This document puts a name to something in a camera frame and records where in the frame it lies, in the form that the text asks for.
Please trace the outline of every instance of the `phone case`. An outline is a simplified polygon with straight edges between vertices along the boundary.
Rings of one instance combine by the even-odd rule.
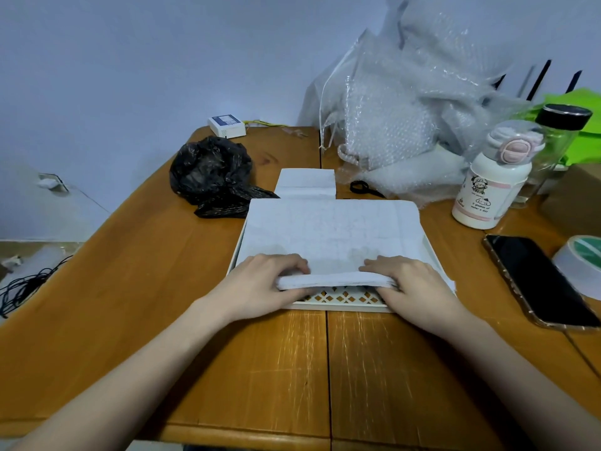
[[[530,305],[528,304],[528,301],[522,295],[522,292],[519,290],[519,288],[517,287],[517,285],[513,282],[513,279],[509,275],[509,272],[507,272],[507,269],[505,268],[505,265],[503,265],[503,262],[501,261],[501,259],[496,254],[495,250],[493,249],[491,243],[488,241],[488,239],[486,238],[486,236],[483,239],[482,243],[484,244],[485,249],[491,255],[492,260],[495,262],[495,264],[499,268],[499,272],[502,274],[503,278],[507,282],[507,285],[509,285],[509,288],[511,289],[511,291],[515,295],[515,297],[517,299],[517,302],[520,304],[520,307],[522,308],[522,310],[525,313],[525,315],[530,319],[530,321],[534,322],[538,326],[541,326],[541,327],[544,327],[544,328],[547,328],[547,329],[549,329],[549,328],[550,329],[556,329],[556,330],[559,330],[559,331],[594,331],[594,332],[598,332],[599,331],[600,328],[595,328],[595,327],[590,327],[590,326],[572,326],[572,325],[566,325],[566,324],[560,324],[560,323],[550,323],[550,322],[547,322],[547,321],[543,321],[538,316],[536,316],[536,313],[534,312],[534,310],[532,310],[532,308],[530,308]],[[585,305],[586,305],[587,309],[593,315],[597,316],[597,314],[594,311],[592,311],[590,309],[590,307],[586,303],[585,303]]]

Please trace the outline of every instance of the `white paper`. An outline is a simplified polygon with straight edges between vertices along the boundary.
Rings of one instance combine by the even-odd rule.
[[[366,258],[402,255],[430,263],[454,288],[424,241],[409,201],[253,199],[236,265],[259,253],[298,253],[311,274],[281,277],[279,288],[387,286],[391,279],[358,272],[359,266]]]
[[[275,194],[286,199],[336,199],[333,169],[284,168]]]

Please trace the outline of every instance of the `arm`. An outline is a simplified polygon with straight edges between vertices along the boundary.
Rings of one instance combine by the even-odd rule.
[[[471,314],[428,264],[404,257],[365,260],[402,292],[379,288],[387,305],[453,345],[492,388],[532,442],[544,450],[601,449],[601,423]]]
[[[247,258],[145,347],[18,441],[13,451],[125,449],[217,331],[309,294],[275,288],[277,276],[293,268],[309,273],[298,255]]]

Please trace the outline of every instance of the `white water bottle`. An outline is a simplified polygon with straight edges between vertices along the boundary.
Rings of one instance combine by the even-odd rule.
[[[457,195],[455,220],[471,228],[494,228],[528,178],[532,157],[545,148],[542,133],[539,125],[525,120],[495,126]]]

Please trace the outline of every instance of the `forearm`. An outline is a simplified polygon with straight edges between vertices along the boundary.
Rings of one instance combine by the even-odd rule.
[[[601,423],[597,418],[540,373],[483,320],[469,318],[444,337],[472,364],[538,448],[601,448]]]
[[[227,323],[202,299],[66,404],[15,450],[125,449],[206,342]]]

